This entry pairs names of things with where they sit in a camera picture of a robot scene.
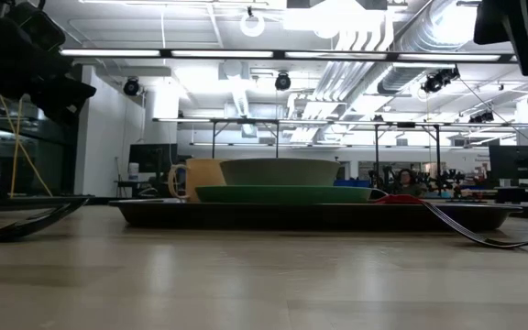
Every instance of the ceiling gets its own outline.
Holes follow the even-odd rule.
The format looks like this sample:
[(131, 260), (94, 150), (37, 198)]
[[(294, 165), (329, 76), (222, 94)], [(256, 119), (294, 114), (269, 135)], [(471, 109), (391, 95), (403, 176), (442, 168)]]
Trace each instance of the ceiling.
[[(394, 33), (408, 22), (425, 5), (427, 0), (407, 0), (408, 8), (393, 15)], [(272, 1), (282, 8), (286, 1)], [(333, 50), (338, 37), (319, 38), (312, 31), (285, 30), (278, 17), (281, 9), (265, 11), (267, 19), (263, 33), (255, 38), (246, 36), (239, 28), (245, 8), (208, 6), (184, 7), (156, 5), (91, 4), (79, 0), (49, 1), (46, 12), (69, 35), (67, 48), (167, 48), (167, 49), (278, 49), (278, 50)], [(461, 48), (466, 52), (512, 52), (510, 44), (479, 46), (473, 42)], [(164, 68), (169, 67), (186, 90), (180, 108), (188, 114), (202, 109), (222, 109), (233, 103), (228, 86), (218, 79), (221, 60), (104, 60), (94, 61), (105, 74), (109, 68)], [(275, 77), (260, 75), (247, 87), (250, 103), (286, 105), (290, 94), (312, 91), (324, 75), (326, 61), (275, 61), (248, 60), (250, 69), (287, 71), (292, 87), (287, 92), (277, 92), (273, 87)], [(525, 93), (511, 92), (528, 86), (528, 77), (520, 74), (517, 65), (463, 64), (458, 69), (462, 79), (472, 88), (475, 96), (462, 82), (455, 81), (442, 92), (431, 95), (428, 102), (420, 100), (411, 85), (405, 93), (396, 95), (389, 103), (385, 116), (396, 120), (412, 120), (426, 113), (449, 114), (469, 109), (483, 100), (495, 99), (499, 111), (510, 113), (512, 101)], [(123, 77), (114, 77), (123, 81)]]

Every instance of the gray bowl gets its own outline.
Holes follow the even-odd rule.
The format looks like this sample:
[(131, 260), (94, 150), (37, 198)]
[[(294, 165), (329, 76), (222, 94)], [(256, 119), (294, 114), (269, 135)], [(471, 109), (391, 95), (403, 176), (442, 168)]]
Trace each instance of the gray bowl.
[(333, 186), (339, 163), (319, 159), (235, 159), (221, 162), (227, 185)]

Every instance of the security camera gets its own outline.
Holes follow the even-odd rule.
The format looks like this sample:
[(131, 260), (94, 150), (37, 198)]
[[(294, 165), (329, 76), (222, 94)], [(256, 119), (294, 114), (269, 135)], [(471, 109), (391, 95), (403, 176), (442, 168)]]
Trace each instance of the security camera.
[(144, 88), (139, 84), (138, 77), (129, 77), (124, 85), (124, 93), (127, 96), (138, 96), (144, 92)]
[(291, 88), (291, 78), (289, 78), (289, 73), (280, 72), (276, 82), (274, 83), (277, 91), (286, 91)]

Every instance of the person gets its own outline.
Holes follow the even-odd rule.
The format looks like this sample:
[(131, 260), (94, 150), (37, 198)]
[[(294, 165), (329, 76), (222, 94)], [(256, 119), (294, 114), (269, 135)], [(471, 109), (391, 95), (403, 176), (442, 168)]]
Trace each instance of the person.
[(398, 180), (400, 187), (397, 190), (397, 194), (408, 194), (414, 197), (422, 197), (424, 195), (426, 189), (422, 184), (417, 183), (417, 180), (414, 178), (414, 173), (411, 170), (400, 170)]

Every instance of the green plate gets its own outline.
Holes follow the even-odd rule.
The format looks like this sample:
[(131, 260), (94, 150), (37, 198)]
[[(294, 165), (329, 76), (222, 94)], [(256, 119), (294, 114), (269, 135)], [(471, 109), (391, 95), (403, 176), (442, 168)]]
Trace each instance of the green plate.
[(364, 204), (370, 188), (332, 186), (202, 186), (202, 203)]

